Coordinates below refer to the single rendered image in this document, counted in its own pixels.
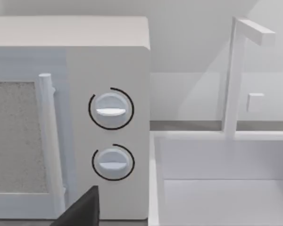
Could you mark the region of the pale blue microwave door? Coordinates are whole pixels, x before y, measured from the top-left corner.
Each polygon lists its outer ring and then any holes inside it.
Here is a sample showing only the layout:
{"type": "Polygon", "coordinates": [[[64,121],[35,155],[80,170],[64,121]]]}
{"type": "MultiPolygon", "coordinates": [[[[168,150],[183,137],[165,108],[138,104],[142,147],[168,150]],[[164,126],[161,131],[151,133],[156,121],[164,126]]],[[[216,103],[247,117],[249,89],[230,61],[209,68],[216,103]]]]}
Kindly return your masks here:
{"type": "Polygon", "coordinates": [[[59,151],[69,200],[71,149],[67,49],[0,47],[0,219],[55,219],[42,116],[41,73],[50,73],[59,151]]]}

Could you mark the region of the pale blue microwave knob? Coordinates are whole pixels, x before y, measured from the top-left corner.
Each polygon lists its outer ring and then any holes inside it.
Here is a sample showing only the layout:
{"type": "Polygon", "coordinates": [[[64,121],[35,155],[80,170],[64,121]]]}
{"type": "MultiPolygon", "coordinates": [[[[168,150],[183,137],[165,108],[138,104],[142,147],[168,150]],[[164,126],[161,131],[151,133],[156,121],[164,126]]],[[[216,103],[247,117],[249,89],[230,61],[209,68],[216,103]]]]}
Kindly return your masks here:
{"type": "Polygon", "coordinates": [[[109,92],[96,97],[92,110],[102,126],[115,128],[124,124],[129,107],[122,95],[109,92]]]}
{"type": "Polygon", "coordinates": [[[122,178],[127,174],[130,161],[128,156],[116,148],[106,149],[99,153],[97,167],[102,176],[109,179],[122,178]]]}

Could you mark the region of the white sink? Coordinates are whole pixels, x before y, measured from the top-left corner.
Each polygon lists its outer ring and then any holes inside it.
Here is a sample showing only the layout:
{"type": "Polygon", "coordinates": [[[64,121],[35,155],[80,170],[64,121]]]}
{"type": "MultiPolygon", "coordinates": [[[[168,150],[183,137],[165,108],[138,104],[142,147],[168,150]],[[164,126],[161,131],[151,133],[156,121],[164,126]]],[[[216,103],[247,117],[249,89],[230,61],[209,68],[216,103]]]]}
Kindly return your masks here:
{"type": "Polygon", "coordinates": [[[149,226],[283,226],[283,132],[151,132],[149,202],[149,226]]]}

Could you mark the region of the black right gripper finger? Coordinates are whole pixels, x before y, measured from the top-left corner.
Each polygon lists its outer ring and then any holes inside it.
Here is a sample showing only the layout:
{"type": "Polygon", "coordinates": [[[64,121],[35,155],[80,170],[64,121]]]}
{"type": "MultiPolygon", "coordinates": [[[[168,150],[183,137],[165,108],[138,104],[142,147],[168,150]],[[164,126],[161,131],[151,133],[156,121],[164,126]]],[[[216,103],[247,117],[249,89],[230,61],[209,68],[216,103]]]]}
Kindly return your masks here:
{"type": "Polygon", "coordinates": [[[50,226],[100,226],[99,187],[92,186],[50,226]]]}

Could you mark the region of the pale microwave oven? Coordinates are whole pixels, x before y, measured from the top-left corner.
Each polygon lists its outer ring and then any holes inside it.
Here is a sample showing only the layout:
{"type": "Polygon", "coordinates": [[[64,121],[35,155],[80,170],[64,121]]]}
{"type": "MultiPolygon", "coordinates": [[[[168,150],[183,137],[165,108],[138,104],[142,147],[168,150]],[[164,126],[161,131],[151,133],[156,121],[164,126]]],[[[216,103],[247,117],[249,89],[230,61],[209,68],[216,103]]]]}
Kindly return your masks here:
{"type": "Polygon", "coordinates": [[[71,188],[66,210],[92,186],[98,186],[102,220],[147,219],[150,153],[147,18],[0,16],[0,47],[67,49],[71,149],[66,169],[71,188]],[[92,110],[96,97],[109,92],[122,95],[129,107],[126,121],[115,128],[102,126],[92,110]],[[129,158],[127,174],[122,178],[109,179],[98,170],[99,153],[111,148],[123,151],[129,158]]]}

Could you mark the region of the tall white tap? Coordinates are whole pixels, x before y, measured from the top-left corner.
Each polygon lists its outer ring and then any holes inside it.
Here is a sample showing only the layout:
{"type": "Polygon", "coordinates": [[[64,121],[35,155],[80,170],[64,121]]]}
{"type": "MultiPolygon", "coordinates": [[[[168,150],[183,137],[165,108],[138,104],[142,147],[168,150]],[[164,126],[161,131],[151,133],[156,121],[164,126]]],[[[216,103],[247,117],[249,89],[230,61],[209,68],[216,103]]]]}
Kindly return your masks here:
{"type": "Polygon", "coordinates": [[[274,46],[276,32],[245,17],[233,17],[229,46],[222,131],[226,139],[235,137],[246,41],[258,46],[274,46]]]}

